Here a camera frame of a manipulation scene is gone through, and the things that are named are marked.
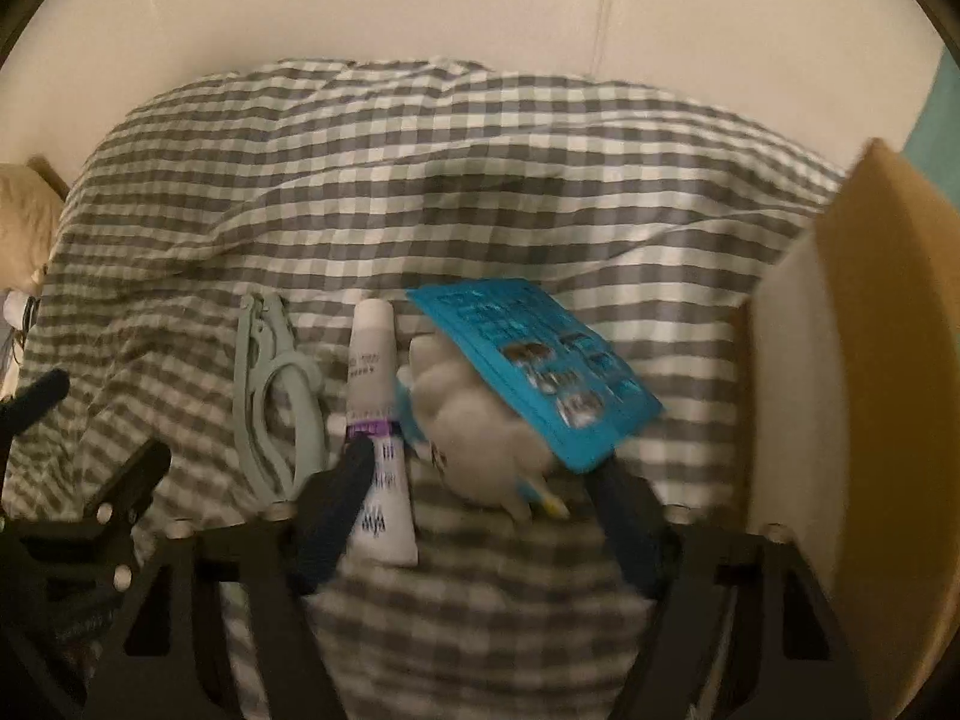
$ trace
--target blue packaging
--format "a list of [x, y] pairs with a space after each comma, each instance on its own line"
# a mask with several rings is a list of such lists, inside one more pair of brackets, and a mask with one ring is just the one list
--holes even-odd
[[407, 295], [575, 473], [664, 408], [603, 338], [529, 281], [463, 281]]

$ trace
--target tube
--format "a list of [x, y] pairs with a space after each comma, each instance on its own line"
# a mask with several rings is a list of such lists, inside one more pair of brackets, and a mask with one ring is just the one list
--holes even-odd
[[361, 300], [353, 310], [347, 374], [347, 440], [366, 434], [376, 446], [376, 470], [350, 545], [390, 565], [416, 565], [403, 437], [397, 423], [394, 379], [397, 338], [394, 308], [386, 300]]

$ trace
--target gingham blanket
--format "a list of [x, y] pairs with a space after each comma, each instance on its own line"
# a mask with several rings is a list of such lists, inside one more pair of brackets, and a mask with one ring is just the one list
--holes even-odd
[[[249, 517], [230, 422], [240, 295], [279, 290], [344, 407], [352, 307], [520, 276], [613, 342], [666, 412], [620, 456], [670, 503], [731, 499], [728, 307], [832, 195], [816, 156], [731, 113], [644, 86], [469, 63], [287, 61], [211, 76], [131, 113], [66, 204], [23, 381], [69, 398], [21, 437], [4, 503], [73, 517], [147, 436], [173, 467], [134, 534]], [[280, 420], [284, 418], [280, 409]], [[357, 718], [598, 718], [649, 604], [621, 581], [575, 482], [569, 522], [515, 529], [411, 467], [421, 561], [345, 557], [307, 599]], [[266, 716], [244, 599], [224, 589], [234, 673]]]

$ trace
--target teal wall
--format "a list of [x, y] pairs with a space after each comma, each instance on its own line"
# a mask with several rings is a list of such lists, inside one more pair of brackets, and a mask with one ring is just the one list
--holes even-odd
[[946, 50], [904, 156], [960, 209], [960, 69]]

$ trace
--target stuffed animal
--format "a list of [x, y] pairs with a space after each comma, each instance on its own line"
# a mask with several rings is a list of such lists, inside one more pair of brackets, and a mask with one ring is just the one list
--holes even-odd
[[62, 201], [30, 167], [0, 165], [0, 290], [40, 295]]
[[400, 422], [422, 459], [432, 460], [453, 493], [503, 507], [515, 520], [539, 503], [568, 517], [544, 482], [556, 463], [546, 441], [474, 370], [453, 341], [436, 333], [410, 343], [400, 382]]

